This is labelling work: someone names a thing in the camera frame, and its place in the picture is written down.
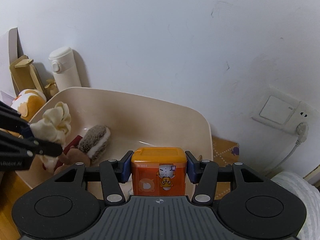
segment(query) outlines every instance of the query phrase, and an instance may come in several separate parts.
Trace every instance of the wooden floor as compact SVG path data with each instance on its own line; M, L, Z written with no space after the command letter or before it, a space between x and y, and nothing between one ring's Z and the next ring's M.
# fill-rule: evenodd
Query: wooden floor
M29 187L12 172L6 172L0 184L0 240L17 240L20 235L12 221L14 202L28 192Z

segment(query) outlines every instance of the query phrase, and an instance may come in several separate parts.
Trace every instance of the red object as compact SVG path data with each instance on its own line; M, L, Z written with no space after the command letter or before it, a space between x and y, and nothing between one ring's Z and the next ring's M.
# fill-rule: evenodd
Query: red object
M76 138L74 138L74 139L63 149L63 153L66 155L67 152L70 150L70 147L71 147L71 146L77 147L81 139L82 139L82 136L77 135ZM58 160L58 161L57 161L57 164L56 164L56 166L55 166L55 168L54 168L54 170L56 170L57 168L59 168L59 167L62 166L62 165L63 165L63 163Z

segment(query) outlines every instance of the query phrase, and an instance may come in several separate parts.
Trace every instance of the round knob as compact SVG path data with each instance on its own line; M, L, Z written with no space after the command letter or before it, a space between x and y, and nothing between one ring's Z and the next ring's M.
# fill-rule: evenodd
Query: round knob
M48 196L40 199L36 205L36 212L44 217L59 217L70 211L72 201L63 196Z
M283 204L276 198L269 196L252 197L245 203L247 210L255 216L271 218L283 211Z
M111 194L107 196L107 200L110 202L119 202L120 200L122 200L122 197L118 194Z
M195 200L198 201L198 202L208 202L210 201L210 197L208 195L205 195L205 194L199 194L199 195L196 195L195 197Z
M51 63L51 65L52 65L52 69L53 69L54 72L59 72L60 71L58 62L54 61L54 62Z

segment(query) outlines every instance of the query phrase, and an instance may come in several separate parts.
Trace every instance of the cartoon character print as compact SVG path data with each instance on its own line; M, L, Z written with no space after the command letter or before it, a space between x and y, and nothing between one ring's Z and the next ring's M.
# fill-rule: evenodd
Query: cartoon character print
M157 171L157 176L161 178L160 187L164 190L169 190L173 187L172 178L174 178L174 173L176 166L173 164L160 164L159 171Z
M171 179L169 177L164 177L160 180L160 187L162 187L164 190L169 190L171 187L173 187L173 184L171 183Z
M145 192L154 192L155 191L155 184L153 179L144 178L141 179L138 183L139 191Z

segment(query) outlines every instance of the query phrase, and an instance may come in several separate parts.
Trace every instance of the small plush toy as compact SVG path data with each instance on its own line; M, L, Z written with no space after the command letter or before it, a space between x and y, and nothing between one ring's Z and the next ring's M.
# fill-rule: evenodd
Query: small plush toy
M63 163L62 166L56 165L57 162L55 162L51 167L46 166L45 169L50 173L54 172L54 174L57 174L77 162L83 162L86 167L89 167L90 164L97 162L99 157L106 152L110 134L107 126L95 125L87 131L83 138L79 135L77 136L77 138L81 138L80 141L77 141L77 138L75 138L64 149L64 153L57 158L58 162Z
M54 108L47 109L42 119L30 124L30 129L36 138L65 145L66 137L71 132L71 115L69 107L63 102L58 102ZM54 173L58 158L40 155L45 169Z
M59 158L59 161L63 163L63 165L58 167L55 170L54 174L57 174L60 171L65 170L66 168L70 167L71 165L77 162L83 162L86 167L90 166L89 157L86 154L84 154L82 151L76 149L74 146L70 147L70 150L68 150L66 155L63 153L58 158Z
M59 92L57 84L54 79L47 79L48 84L44 87L47 92L47 95L52 98L55 94Z
M87 131L77 148L87 154L92 163L95 163L105 153L110 135L106 125L95 125Z
M22 119L29 122L46 102L47 99L39 90L25 89L13 100L11 107L21 113Z

